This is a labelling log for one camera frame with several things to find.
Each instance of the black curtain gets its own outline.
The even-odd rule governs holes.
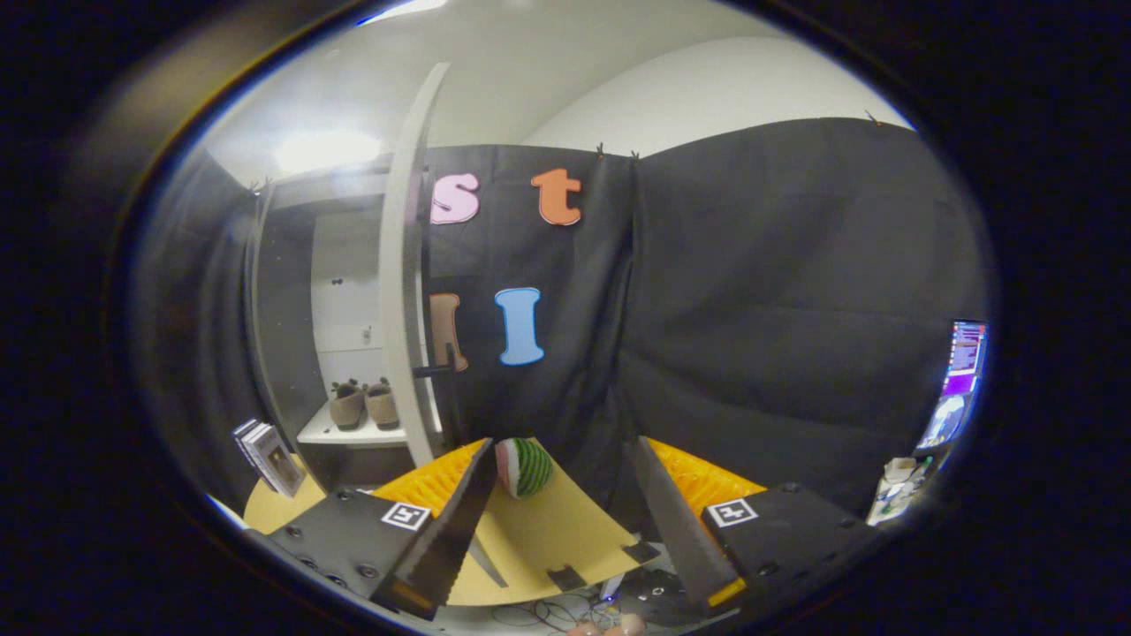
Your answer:
[[[254,222],[254,195],[206,152],[188,156],[135,256],[130,313],[136,380],[158,435],[190,479],[236,513],[257,478],[231,431],[266,418],[243,320]]]
[[[429,229],[429,292],[460,296],[470,361],[460,437],[537,436],[598,501],[644,432],[863,512],[930,418],[951,320],[987,318],[977,210],[906,128],[811,119],[640,161],[474,146],[428,164],[480,181],[475,217]],[[530,179],[554,167],[582,183],[577,225],[538,215]],[[494,294],[518,286],[542,292],[546,354],[506,367]]]
[[[470,172],[478,213],[429,227],[429,293],[455,293],[456,330],[466,371],[456,373],[461,441],[536,436],[572,479],[603,500],[615,478],[619,438],[606,397],[630,266],[632,160],[595,152],[526,146],[468,146],[429,152],[439,179]],[[568,204],[573,225],[538,213],[530,179],[566,169],[581,190]],[[504,366],[497,292],[535,287],[535,332],[545,356]],[[444,398],[444,392],[438,392]]]
[[[645,433],[866,509],[986,319],[977,212],[915,131],[759,126],[639,165],[616,392]]]

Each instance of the book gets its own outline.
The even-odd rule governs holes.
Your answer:
[[[244,444],[278,492],[287,497],[294,497],[299,492],[305,473],[291,458],[291,452],[283,442],[278,429],[271,424],[260,424],[244,438]]]
[[[267,475],[264,474],[264,471],[262,469],[259,467],[259,464],[257,464],[256,461],[251,458],[251,454],[248,453],[247,447],[243,446],[243,437],[250,433],[252,430],[254,430],[256,427],[258,427],[260,423],[261,422],[259,420],[252,418],[247,422],[243,422],[242,424],[236,427],[235,430],[232,431],[232,437],[235,439],[235,446],[239,447],[240,453],[243,453],[243,457],[248,461],[249,464],[251,464],[251,467],[256,470],[256,474],[259,475],[259,479],[261,479],[264,483],[267,484],[267,488],[271,489],[271,492],[278,492],[275,485],[271,484],[271,482],[267,479]]]
[[[256,472],[259,473],[264,483],[271,489],[273,492],[279,492],[278,480],[275,479],[273,474],[267,471],[267,462],[264,461],[262,456],[256,450],[256,447],[251,444],[254,439],[264,435],[270,424],[266,422],[257,422],[250,431],[243,435],[240,444],[243,446],[243,450],[248,454],[248,459],[251,464],[256,466]]]

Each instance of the ceiling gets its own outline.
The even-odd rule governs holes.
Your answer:
[[[205,145],[244,183],[284,177],[273,153],[296,132],[360,130],[387,152],[442,61],[429,145],[519,144],[630,68],[735,36],[785,37],[708,0],[448,0],[319,43],[249,92]]]

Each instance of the yellow table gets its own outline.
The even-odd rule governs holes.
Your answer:
[[[307,478],[302,480],[302,485],[299,487],[299,492],[294,498],[274,492],[264,480],[259,480],[256,488],[251,490],[251,497],[248,498],[248,505],[243,509],[243,521],[264,534],[270,534],[291,523],[295,517],[326,498],[326,493],[319,488],[314,478],[310,476],[310,471],[307,470],[302,459],[297,455],[291,455],[291,458],[307,473]]]
[[[295,462],[305,470],[301,459]],[[326,497],[308,474],[292,499],[261,480],[251,491],[243,521],[270,534]],[[470,555],[465,555],[449,605],[497,605],[561,593],[546,569],[570,565],[589,583],[637,568],[621,548],[636,539],[602,510],[554,463],[554,476],[537,495],[518,501],[497,483],[475,532],[484,551],[508,582],[500,587]]]

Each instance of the shoe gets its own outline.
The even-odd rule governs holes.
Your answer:
[[[357,386],[357,380],[334,383],[334,399],[330,401],[330,419],[338,430],[352,431],[361,424],[362,409],[365,406],[366,385]]]
[[[385,378],[381,378],[380,384],[365,389],[365,410],[382,431],[391,431],[400,426],[397,406],[392,402],[392,387]]]

